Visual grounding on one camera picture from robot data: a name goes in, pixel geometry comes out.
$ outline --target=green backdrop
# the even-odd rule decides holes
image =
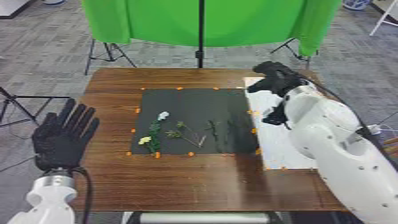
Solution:
[[[341,0],[206,0],[204,45],[227,47],[300,40],[310,56]],[[198,0],[83,0],[92,37],[197,46]]]

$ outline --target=cable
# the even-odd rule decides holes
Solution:
[[[81,224],[88,224],[90,207],[92,207],[92,180],[90,175],[83,167],[72,169],[72,172],[79,173],[85,177],[86,189],[85,189],[85,204],[83,204],[83,221]]]
[[[12,167],[19,166],[30,159],[33,159],[35,156],[28,157],[21,162],[17,162],[14,165],[0,169],[0,173],[8,170]]]
[[[357,117],[357,120],[358,120],[358,124],[360,124],[360,127],[362,127],[362,137],[369,140],[369,142],[373,143],[373,145],[374,145],[374,147],[376,147],[376,149],[378,149],[378,151],[380,151],[380,153],[381,153],[381,155],[383,155],[383,157],[385,157],[385,159],[387,159],[387,161],[389,161],[389,163],[390,163],[390,165],[392,165],[392,167],[394,167],[394,170],[398,171],[398,164],[392,162],[392,160],[390,160],[390,158],[389,158],[389,155],[387,155],[387,152],[383,151],[383,147],[381,147],[381,144],[380,144],[380,142],[378,142],[378,140],[376,140],[376,138],[374,138],[374,136],[371,135],[371,131],[369,131],[369,128],[367,128],[367,126],[365,126],[365,124],[364,124],[364,121],[362,121],[362,119],[360,119],[360,117],[358,117],[358,115],[357,115],[357,112],[355,112],[355,110],[351,109],[351,107],[348,106],[348,104],[346,104],[346,102],[344,102],[344,100],[339,98],[339,96],[337,96],[337,94],[332,92],[332,90],[321,85],[321,84],[317,84],[300,73],[298,73],[298,76],[300,76],[300,78],[307,81],[307,82],[310,82],[312,84],[314,84],[314,86],[335,97],[335,99],[339,100],[339,102],[346,105],[346,107],[349,108],[349,110],[351,110],[351,112],[353,112],[353,115],[355,115],[355,117]]]

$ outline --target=twig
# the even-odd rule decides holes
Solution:
[[[181,136],[181,138],[182,138],[182,140],[184,140],[184,141],[188,141],[188,142],[190,142],[190,144],[191,144],[197,148],[200,148],[200,147],[198,147],[198,145],[197,145],[197,144],[190,141],[190,139],[188,139],[188,138],[184,138],[182,136]]]
[[[204,139],[206,139],[206,135],[202,136],[202,140],[200,140],[200,142],[198,142],[198,148],[202,147]]]

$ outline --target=flower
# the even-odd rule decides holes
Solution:
[[[143,145],[149,141],[150,141],[150,137],[149,136],[140,138],[138,145]]]
[[[165,118],[168,117],[168,112],[163,111],[159,114],[158,114],[158,121],[165,120]]]

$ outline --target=finger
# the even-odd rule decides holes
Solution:
[[[94,118],[92,121],[90,121],[90,126],[88,126],[88,128],[86,128],[86,131],[85,131],[85,133],[83,133],[83,137],[81,137],[81,140],[83,140],[83,143],[85,143],[85,144],[88,143],[90,138],[92,138],[92,136],[94,136],[97,126],[99,126],[99,119]]]
[[[83,118],[78,121],[76,128],[72,130],[72,137],[76,137],[76,138],[79,137],[79,135],[83,133],[83,129],[86,127],[86,124],[88,124],[94,113],[95,113],[94,108],[88,108],[88,110],[85,111],[85,114],[83,114]]]
[[[69,132],[69,134],[70,134],[70,131],[74,129],[74,125],[78,123],[78,119],[81,117],[83,111],[85,111],[85,105],[78,104],[78,108],[76,108],[76,110],[70,114],[70,118],[69,118],[69,121],[65,123],[65,129],[63,130],[65,130],[65,132]]]
[[[54,122],[56,122],[56,114],[54,113],[47,113],[44,121],[42,121],[42,124],[40,124],[38,128],[33,131],[31,138],[42,138],[47,135],[47,132],[49,132],[49,130],[53,128]]]
[[[60,127],[63,127],[65,119],[69,117],[74,105],[76,105],[76,101],[74,101],[74,99],[69,99],[67,102],[65,102],[63,109],[62,109],[60,114],[58,114],[56,124],[60,125]]]

